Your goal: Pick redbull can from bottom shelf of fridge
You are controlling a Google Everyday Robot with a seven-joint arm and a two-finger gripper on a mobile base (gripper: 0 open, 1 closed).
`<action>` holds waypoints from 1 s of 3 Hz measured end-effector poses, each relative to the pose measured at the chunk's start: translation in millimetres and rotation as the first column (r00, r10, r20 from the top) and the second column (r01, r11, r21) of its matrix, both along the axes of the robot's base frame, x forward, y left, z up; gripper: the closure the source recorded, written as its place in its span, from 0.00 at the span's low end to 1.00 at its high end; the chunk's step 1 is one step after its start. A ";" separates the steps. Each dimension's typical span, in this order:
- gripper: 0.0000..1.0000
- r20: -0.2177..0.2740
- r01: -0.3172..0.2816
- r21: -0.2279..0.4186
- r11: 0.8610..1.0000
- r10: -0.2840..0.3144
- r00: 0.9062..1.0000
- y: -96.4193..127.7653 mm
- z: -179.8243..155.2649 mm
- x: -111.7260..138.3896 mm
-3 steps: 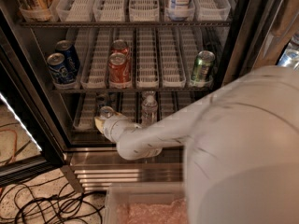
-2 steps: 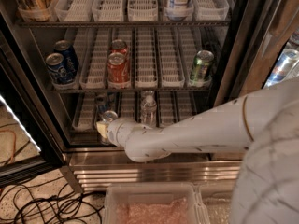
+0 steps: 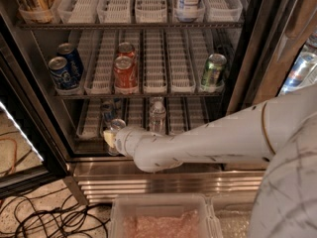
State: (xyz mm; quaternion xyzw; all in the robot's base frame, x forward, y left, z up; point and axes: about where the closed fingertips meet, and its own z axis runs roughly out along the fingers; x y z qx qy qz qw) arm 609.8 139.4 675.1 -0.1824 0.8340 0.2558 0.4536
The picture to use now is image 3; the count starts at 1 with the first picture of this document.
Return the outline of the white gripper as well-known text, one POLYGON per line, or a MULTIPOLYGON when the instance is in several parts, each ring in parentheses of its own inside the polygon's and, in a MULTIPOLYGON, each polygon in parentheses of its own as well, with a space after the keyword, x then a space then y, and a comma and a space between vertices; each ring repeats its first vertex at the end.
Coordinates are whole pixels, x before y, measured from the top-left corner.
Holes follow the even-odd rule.
POLYGON ((126 156, 133 157, 135 150, 141 140, 145 137, 152 137, 153 132, 140 127, 127 126, 115 134, 111 130, 103 132, 103 138, 110 148, 116 147, 117 151, 126 156))

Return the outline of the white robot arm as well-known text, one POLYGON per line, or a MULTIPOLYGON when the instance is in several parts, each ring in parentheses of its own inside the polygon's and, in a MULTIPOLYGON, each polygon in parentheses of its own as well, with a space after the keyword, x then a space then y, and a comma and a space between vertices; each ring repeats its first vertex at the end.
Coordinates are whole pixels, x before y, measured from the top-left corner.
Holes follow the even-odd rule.
POLYGON ((268 162, 248 238, 317 238, 317 85, 176 136, 126 126, 105 142, 155 173, 184 163, 268 162))

